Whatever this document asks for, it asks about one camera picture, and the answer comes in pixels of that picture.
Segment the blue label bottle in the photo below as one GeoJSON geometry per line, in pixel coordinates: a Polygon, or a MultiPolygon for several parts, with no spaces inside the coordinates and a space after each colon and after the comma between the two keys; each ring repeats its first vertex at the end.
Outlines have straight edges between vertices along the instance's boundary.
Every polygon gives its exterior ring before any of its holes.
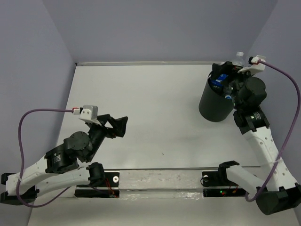
{"type": "Polygon", "coordinates": [[[220,75],[217,79],[212,80],[212,77],[209,78],[209,85],[212,88],[212,90],[217,93],[219,96],[224,97],[225,99],[232,99],[231,97],[231,91],[228,86],[222,85],[222,82],[227,78],[228,76],[225,74],[220,75]]]}

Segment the green white label bottle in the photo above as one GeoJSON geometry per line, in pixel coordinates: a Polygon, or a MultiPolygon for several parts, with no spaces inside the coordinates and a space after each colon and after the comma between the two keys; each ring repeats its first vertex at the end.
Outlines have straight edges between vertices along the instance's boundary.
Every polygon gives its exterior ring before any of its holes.
{"type": "Polygon", "coordinates": [[[245,62],[244,62],[244,53],[243,52],[237,52],[236,57],[232,61],[232,63],[236,66],[243,67],[245,62]]]}

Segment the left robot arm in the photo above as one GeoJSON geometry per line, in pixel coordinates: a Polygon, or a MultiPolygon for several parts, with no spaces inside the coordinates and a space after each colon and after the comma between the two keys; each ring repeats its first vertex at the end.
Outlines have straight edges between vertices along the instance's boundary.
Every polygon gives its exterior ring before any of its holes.
{"type": "Polygon", "coordinates": [[[114,119],[109,114],[91,119],[80,117],[89,127],[65,138],[39,161],[19,173],[4,173],[5,192],[0,202],[9,205],[31,203],[45,193],[75,185],[99,186],[105,180],[102,164],[92,162],[105,138],[123,137],[128,117],[114,119]]]}

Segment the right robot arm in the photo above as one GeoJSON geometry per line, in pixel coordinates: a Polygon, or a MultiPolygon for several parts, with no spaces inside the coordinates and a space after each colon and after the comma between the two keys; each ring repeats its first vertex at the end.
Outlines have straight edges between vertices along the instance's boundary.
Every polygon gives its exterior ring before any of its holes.
{"type": "Polygon", "coordinates": [[[234,121],[253,150],[262,176],[248,172],[236,161],[228,161],[219,165],[214,180],[223,186],[235,184],[243,188],[246,201],[255,201],[263,214],[271,215],[297,207],[301,203],[301,185],[284,163],[283,149],[277,149],[267,117],[260,108],[267,96],[266,86],[255,74],[264,71],[266,64],[258,57],[254,60],[245,68],[229,61],[214,63],[211,77],[227,75],[222,85],[230,89],[234,121]]]}

